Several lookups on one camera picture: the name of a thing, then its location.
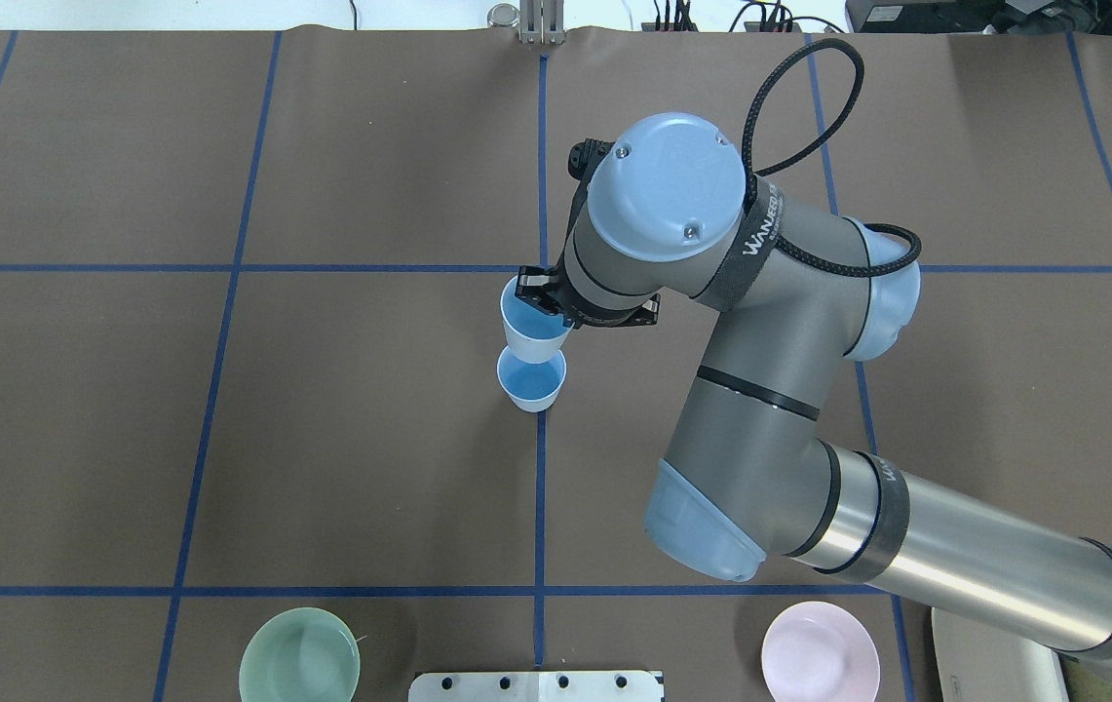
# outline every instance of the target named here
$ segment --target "white label sticker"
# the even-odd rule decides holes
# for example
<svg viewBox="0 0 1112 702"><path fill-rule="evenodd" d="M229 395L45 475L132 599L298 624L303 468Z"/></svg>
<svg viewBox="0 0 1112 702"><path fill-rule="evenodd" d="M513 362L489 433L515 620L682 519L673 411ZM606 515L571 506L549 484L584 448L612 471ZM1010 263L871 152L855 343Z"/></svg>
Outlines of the white label sticker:
<svg viewBox="0 0 1112 702"><path fill-rule="evenodd" d="M891 22L902 13L903 7L901 4L882 4L880 8L872 8L872 12L867 12L867 21Z"/></svg>

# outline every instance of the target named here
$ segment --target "gray robot arm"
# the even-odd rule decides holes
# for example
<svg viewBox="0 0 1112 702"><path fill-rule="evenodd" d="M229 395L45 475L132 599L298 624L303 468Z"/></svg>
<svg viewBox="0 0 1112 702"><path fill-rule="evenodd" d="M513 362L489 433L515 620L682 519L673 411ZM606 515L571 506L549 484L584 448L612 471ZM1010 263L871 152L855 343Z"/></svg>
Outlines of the gray robot arm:
<svg viewBox="0 0 1112 702"><path fill-rule="evenodd" d="M589 326L654 324L659 288L721 312L646 511L657 546L729 581L766 552L791 556L1017 632L1112 682L1112 547L815 436L842 360L878 356L911 320L919 266L838 275L773 248L788 240L846 271L906 248L762 178L744 208L737 150L693 115L588 139L570 172L583 187L559 264L525 267L518 296Z"/></svg>

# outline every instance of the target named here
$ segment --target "light blue joint cover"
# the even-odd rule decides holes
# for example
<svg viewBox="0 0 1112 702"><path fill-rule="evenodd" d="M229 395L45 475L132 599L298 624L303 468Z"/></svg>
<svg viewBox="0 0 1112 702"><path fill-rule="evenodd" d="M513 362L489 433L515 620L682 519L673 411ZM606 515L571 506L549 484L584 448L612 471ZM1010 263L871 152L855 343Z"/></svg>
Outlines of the light blue joint cover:
<svg viewBox="0 0 1112 702"><path fill-rule="evenodd" d="M858 227L858 233L867 245L868 265L880 266L895 261L906 254L906 246L897 240L877 234L858 219L846 217ZM897 342L903 326L911 324L915 306L920 301L920 263L915 261L900 271L876 276L872 279L871 301L867 319L858 343L846 354L846 359L871 360L888 352Z"/></svg>
<svg viewBox="0 0 1112 702"><path fill-rule="evenodd" d="M664 554L706 576L746 582L768 556L667 462L658 463L645 524Z"/></svg>
<svg viewBox="0 0 1112 702"><path fill-rule="evenodd" d="M653 115L620 135L590 178L590 221L639 261L681 261L734 234L746 192L742 156L703 117Z"/></svg>

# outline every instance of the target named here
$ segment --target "white floor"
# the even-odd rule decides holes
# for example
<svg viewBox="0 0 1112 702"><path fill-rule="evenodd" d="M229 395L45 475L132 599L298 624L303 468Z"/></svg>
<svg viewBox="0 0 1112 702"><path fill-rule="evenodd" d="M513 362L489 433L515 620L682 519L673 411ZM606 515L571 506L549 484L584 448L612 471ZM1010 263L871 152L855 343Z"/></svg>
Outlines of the white floor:
<svg viewBox="0 0 1112 702"><path fill-rule="evenodd" d="M355 0L359 28L480 28L499 0ZM658 3L663 8L663 1ZM840 23L845 0L787 0L798 14L815 14ZM692 14L702 31L725 31L742 8L739 0L694 0ZM747 17L755 19L755 10ZM652 0L565 0L565 26L597 26L635 30L655 18ZM108 3L105 0L0 0L0 28L43 30L234 30L291 28L319 23L351 28L349 0L147 0ZM804 21L807 31L823 23Z"/></svg>

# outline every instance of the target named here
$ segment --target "green bowl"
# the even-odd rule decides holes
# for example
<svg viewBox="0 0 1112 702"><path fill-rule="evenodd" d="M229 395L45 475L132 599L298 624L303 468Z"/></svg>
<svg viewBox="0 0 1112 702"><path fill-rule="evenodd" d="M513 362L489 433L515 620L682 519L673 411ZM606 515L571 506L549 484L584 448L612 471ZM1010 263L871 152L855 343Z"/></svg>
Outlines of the green bowl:
<svg viewBox="0 0 1112 702"><path fill-rule="evenodd" d="M349 702L360 678L356 636L325 610L288 610L244 650L242 702Z"/></svg>

